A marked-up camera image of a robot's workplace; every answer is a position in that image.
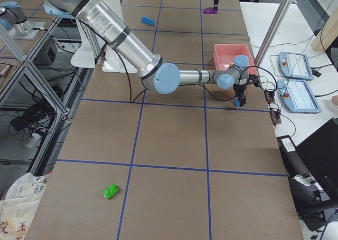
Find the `aluminium frame post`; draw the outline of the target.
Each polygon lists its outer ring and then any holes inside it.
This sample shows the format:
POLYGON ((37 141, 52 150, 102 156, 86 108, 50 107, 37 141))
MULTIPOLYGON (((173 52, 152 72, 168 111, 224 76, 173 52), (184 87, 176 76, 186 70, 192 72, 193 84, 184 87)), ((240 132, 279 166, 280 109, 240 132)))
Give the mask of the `aluminium frame post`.
POLYGON ((293 0, 282 0, 255 57, 255 65, 260 66, 293 0))

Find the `pink plastic box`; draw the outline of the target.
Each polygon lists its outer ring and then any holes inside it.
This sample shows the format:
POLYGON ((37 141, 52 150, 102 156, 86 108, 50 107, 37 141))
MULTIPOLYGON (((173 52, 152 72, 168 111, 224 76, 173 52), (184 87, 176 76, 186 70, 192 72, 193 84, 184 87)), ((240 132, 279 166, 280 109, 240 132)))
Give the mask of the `pink plastic box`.
POLYGON ((213 60, 216 70, 227 70, 234 64, 234 58, 245 55, 249 59, 249 66, 254 65, 254 60, 247 44, 215 44, 213 60))

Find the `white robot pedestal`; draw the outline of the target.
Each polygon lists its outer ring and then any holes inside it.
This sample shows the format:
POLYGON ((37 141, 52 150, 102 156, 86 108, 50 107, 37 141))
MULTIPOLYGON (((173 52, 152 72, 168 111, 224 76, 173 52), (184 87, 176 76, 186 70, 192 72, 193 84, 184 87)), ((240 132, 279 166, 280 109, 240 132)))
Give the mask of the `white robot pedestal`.
POLYGON ((99 55, 104 51, 102 70, 104 72, 125 72, 122 61, 115 51, 109 47, 105 47, 105 41, 92 32, 87 26, 80 23, 79 20, 76 20, 76 24, 81 37, 81 46, 71 58, 71 64, 73 66, 79 68, 94 68, 98 63, 99 55))

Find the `white tote bag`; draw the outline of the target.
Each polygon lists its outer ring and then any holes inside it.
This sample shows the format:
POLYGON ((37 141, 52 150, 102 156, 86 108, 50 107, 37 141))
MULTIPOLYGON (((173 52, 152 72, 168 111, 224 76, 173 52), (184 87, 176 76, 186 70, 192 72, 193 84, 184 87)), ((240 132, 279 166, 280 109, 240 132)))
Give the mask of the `white tote bag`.
POLYGON ((24 239, 36 213, 50 175, 26 173, 1 200, 1 239, 24 239))

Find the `long blue block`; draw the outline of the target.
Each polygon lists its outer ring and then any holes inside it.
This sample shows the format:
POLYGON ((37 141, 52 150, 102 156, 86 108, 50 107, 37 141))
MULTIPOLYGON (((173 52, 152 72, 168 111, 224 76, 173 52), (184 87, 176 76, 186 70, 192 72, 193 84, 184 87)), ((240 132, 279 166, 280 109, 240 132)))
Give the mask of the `long blue block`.
POLYGON ((141 17, 141 22, 150 26, 155 26, 155 21, 146 16, 141 17))

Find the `purple block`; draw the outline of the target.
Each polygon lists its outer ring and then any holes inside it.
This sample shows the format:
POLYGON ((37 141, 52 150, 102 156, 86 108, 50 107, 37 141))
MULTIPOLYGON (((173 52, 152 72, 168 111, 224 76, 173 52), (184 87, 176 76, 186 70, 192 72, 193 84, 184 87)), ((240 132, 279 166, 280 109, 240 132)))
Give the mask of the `purple block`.
POLYGON ((218 8, 217 7, 208 7, 203 10, 203 14, 217 14, 218 8))

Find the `black laptop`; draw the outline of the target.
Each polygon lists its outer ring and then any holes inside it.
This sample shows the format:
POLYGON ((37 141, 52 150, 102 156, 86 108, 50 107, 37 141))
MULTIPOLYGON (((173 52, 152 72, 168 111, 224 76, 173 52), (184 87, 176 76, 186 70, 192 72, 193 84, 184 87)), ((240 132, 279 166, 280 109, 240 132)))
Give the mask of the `black laptop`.
POLYGON ((296 151, 316 181, 337 196, 337 118, 332 118, 307 137, 296 151))

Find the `black relay board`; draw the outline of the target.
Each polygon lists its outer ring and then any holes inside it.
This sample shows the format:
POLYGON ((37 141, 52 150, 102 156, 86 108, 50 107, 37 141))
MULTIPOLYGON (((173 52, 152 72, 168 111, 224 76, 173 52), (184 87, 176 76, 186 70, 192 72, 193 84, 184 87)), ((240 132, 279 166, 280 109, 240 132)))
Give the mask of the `black relay board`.
POLYGON ((271 121, 274 126, 281 124, 281 112, 279 105, 275 102, 275 94, 272 91, 264 91, 271 121))

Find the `near teach pendant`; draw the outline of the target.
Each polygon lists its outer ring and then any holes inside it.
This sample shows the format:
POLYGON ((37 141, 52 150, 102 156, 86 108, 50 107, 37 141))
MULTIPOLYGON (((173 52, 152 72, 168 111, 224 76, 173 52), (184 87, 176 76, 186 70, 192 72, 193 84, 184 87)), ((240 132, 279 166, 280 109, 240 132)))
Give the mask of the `near teach pendant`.
POLYGON ((279 79, 277 91, 290 113, 320 113, 322 111, 306 80, 279 79))

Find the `green block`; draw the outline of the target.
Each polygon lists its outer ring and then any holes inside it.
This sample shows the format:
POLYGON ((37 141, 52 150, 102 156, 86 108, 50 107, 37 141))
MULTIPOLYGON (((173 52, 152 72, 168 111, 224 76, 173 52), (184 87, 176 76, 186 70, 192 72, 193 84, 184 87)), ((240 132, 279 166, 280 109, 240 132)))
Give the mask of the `green block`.
POLYGON ((117 193, 119 192, 119 189, 116 185, 111 184, 109 187, 107 187, 106 189, 104 189, 102 191, 103 196, 106 199, 111 199, 113 196, 115 196, 117 193))

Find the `far teach pendant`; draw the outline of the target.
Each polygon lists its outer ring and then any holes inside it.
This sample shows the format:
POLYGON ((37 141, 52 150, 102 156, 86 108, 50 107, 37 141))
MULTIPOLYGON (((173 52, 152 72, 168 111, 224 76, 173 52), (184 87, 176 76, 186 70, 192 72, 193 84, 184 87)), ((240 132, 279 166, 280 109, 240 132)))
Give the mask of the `far teach pendant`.
POLYGON ((288 79, 303 79, 311 81, 314 78, 306 54, 280 52, 278 62, 281 73, 288 79))

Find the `teach pendant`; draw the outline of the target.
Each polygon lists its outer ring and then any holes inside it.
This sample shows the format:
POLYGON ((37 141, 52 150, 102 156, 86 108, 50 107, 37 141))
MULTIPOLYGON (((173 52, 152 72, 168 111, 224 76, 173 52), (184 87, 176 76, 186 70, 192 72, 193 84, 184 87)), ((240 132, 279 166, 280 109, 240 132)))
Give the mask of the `teach pendant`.
POLYGON ((306 80, 279 79, 277 91, 290 113, 320 113, 322 111, 306 80))
POLYGON ((278 62, 281 73, 288 79, 303 79, 311 81, 314 78, 306 54, 280 52, 278 62))

